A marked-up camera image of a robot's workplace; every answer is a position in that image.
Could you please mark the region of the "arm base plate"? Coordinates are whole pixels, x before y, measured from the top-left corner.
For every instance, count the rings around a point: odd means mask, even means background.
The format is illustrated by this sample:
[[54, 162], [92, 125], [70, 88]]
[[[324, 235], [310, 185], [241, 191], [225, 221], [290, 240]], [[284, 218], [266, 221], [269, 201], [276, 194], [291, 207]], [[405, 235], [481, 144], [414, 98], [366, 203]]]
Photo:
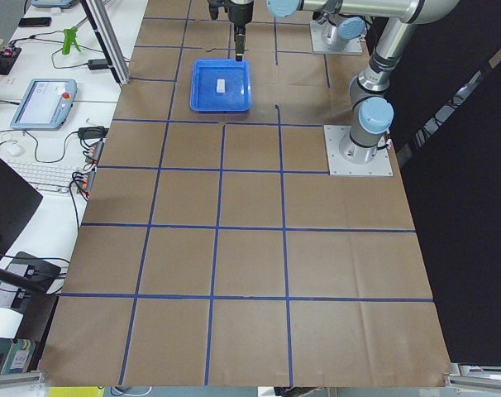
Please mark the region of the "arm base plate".
[[362, 20], [351, 18], [338, 25], [332, 25], [330, 22], [322, 25], [311, 22], [309, 26], [314, 54], [362, 54], [360, 36], [365, 29]]
[[324, 125], [330, 176], [392, 177], [387, 141], [382, 136], [376, 146], [364, 148], [351, 141], [350, 126]]

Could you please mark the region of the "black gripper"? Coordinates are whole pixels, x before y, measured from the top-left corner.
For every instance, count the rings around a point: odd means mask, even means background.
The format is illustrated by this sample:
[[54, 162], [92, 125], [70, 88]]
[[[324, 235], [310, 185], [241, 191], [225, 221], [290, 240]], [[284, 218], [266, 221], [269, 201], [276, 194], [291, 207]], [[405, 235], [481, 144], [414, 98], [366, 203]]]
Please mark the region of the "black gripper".
[[221, 10], [227, 10], [224, 0], [208, 0], [208, 12], [211, 20], [217, 20]]
[[243, 61], [246, 44], [246, 25], [252, 21], [253, 0], [232, 0], [227, 2], [227, 15], [234, 25], [235, 61]]

